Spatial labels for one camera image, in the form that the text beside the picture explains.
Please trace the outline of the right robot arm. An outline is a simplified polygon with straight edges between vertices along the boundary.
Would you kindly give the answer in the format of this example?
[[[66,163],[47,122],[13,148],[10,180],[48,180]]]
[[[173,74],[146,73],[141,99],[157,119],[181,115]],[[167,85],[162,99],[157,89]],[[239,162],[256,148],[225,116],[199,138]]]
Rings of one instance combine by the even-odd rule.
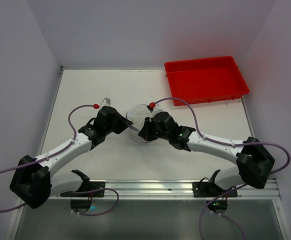
[[[275,163],[254,137],[245,141],[228,140],[225,144],[220,140],[212,142],[193,127],[178,125],[165,111],[146,117],[138,136],[147,142],[163,139],[177,150],[205,153],[233,163],[233,167],[218,169],[210,177],[208,189],[214,194],[243,184],[263,189]]]

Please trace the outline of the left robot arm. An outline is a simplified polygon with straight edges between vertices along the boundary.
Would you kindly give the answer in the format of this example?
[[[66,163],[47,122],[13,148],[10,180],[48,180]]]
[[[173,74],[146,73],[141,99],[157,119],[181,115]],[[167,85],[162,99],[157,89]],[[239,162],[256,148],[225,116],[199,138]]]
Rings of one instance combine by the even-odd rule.
[[[132,124],[115,108],[103,106],[95,118],[75,130],[73,137],[65,143],[45,154],[21,158],[11,180],[10,190],[32,209],[58,194],[87,196],[92,188],[89,177],[82,171],[72,170],[60,179],[54,178],[54,175],[72,160],[103,143],[109,134],[120,134]]]

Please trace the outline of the white mesh laundry bag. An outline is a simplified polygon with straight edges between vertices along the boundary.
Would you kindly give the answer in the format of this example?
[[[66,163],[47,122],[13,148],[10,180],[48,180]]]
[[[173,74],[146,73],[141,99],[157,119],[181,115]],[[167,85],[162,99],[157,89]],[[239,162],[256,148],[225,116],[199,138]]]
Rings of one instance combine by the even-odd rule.
[[[153,110],[150,110],[146,104],[137,104],[128,110],[125,118],[133,122],[128,129],[130,137],[135,142],[145,143],[146,141],[139,136],[139,132],[144,127],[145,118],[151,118],[162,111],[163,110],[158,106],[154,107]]]

